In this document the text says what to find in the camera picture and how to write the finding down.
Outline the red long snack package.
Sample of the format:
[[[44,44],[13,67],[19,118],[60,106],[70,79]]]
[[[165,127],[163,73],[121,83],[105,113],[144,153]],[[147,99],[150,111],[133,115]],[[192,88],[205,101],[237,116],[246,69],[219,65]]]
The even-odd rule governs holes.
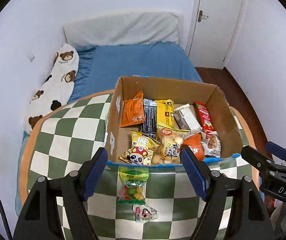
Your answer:
[[[200,118],[200,124],[202,125],[203,132],[214,132],[215,129],[213,127],[212,120],[206,106],[200,102],[194,102],[194,105]]]

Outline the small orange snack packet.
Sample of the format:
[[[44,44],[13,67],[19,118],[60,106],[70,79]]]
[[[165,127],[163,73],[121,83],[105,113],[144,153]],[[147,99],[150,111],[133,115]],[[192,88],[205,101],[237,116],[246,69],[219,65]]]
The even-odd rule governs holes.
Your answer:
[[[196,158],[203,161],[205,158],[204,149],[202,146],[202,134],[195,133],[183,140],[183,145],[188,146],[190,150],[194,153]]]

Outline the green fruit candy bag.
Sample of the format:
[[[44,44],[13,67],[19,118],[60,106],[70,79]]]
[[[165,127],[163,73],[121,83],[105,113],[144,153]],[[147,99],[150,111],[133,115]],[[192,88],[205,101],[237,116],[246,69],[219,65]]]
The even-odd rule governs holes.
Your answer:
[[[149,178],[148,168],[121,166],[119,178],[122,182],[119,204],[146,204],[143,189]]]

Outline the cardboard milk box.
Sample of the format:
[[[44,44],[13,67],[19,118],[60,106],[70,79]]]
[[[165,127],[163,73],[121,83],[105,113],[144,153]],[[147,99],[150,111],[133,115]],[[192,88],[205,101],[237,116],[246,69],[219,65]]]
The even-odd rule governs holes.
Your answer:
[[[157,77],[123,76],[117,81],[110,103],[107,121],[107,141],[105,149],[108,160],[123,165],[119,159],[131,146],[130,130],[121,127],[124,101],[134,98],[142,91],[144,98],[151,100],[171,99],[177,106],[194,102],[203,103],[209,111],[212,124],[221,142],[221,157],[228,158],[240,153],[243,147],[241,135],[225,94],[217,85],[186,80]]]

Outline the black barcode snack packet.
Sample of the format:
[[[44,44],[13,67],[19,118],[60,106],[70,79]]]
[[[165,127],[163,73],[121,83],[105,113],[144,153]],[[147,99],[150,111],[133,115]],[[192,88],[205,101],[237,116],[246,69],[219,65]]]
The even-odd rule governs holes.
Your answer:
[[[144,122],[139,131],[153,139],[157,136],[157,103],[154,100],[143,99]]]

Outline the white wall socket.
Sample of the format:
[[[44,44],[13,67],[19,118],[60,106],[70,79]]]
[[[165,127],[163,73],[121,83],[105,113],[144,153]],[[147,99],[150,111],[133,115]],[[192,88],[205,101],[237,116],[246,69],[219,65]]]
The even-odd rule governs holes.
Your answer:
[[[27,57],[29,59],[29,62],[32,62],[35,59],[35,55],[32,52],[28,52]]]

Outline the grey white headboard cushion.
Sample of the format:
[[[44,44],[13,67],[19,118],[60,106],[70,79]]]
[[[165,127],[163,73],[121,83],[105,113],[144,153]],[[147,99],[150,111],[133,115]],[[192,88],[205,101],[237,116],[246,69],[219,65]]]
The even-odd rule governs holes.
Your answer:
[[[118,46],[174,42],[179,44],[182,15],[168,11],[105,14],[63,25],[68,44]]]

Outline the orange snack packet with QR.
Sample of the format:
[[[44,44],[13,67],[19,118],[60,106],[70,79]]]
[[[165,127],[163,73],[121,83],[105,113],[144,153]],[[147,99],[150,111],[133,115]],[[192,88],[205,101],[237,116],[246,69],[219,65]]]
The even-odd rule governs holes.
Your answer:
[[[134,98],[124,101],[120,127],[142,124],[144,120],[144,94],[140,91]]]

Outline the yellow egg biscuit snack bag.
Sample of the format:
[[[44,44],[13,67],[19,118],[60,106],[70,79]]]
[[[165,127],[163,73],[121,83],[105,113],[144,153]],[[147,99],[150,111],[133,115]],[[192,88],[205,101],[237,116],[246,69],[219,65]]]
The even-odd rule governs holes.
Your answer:
[[[158,125],[157,140],[160,145],[153,154],[153,165],[178,165],[183,139],[189,130],[177,129],[167,125]]]

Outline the silver foil snack packet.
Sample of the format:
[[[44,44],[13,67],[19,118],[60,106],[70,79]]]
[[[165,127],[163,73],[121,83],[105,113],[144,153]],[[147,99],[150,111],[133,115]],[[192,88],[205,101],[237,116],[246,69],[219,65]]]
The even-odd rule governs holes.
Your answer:
[[[174,109],[174,117],[181,129],[189,130],[191,134],[202,130],[190,104],[185,104]]]

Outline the pale green cartoon snack packet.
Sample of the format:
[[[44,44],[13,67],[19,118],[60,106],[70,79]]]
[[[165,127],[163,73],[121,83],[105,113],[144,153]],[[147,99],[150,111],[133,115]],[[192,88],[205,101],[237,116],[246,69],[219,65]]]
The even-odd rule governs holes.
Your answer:
[[[159,217],[158,211],[147,205],[133,204],[132,210],[135,213],[137,223],[147,223]]]

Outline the yellow panda snack bag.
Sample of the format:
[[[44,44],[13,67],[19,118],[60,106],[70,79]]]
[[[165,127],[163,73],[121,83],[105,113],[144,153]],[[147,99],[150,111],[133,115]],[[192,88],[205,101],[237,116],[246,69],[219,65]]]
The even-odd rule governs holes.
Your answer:
[[[118,157],[129,165],[150,166],[160,143],[139,131],[131,130],[131,147]]]

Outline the blue bed sheet mattress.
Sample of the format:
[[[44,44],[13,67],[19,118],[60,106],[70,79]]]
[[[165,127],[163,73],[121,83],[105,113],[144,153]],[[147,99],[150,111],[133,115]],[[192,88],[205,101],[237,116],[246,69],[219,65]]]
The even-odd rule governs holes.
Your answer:
[[[201,81],[200,75],[180,46],[173,42],[118,46],[86,46],[76,49],[80,57],[74,90],[67,104],[42,117],[31,133],[24,130],[20,156],[29,156],[41,124],[74,102],[110,93],[122,76],[153,76]],[[19,176],[18,186],[24,178]]]

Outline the white cookie snack bag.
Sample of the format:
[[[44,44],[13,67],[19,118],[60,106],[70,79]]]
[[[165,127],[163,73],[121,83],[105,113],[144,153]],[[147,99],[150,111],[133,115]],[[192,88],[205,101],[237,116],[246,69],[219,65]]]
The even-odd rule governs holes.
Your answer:
[[[221,142],[216,131],[205,133],[201,132],[201,145],[206,157],[221,157]]]

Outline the yellow dark-print snack bag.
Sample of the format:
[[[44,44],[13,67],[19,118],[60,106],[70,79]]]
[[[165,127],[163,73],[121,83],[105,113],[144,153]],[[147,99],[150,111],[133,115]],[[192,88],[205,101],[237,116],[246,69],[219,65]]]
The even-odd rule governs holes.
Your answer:
[[[175,127],[174,102],[171,99],[156,100],[157,103],[157,125]]]

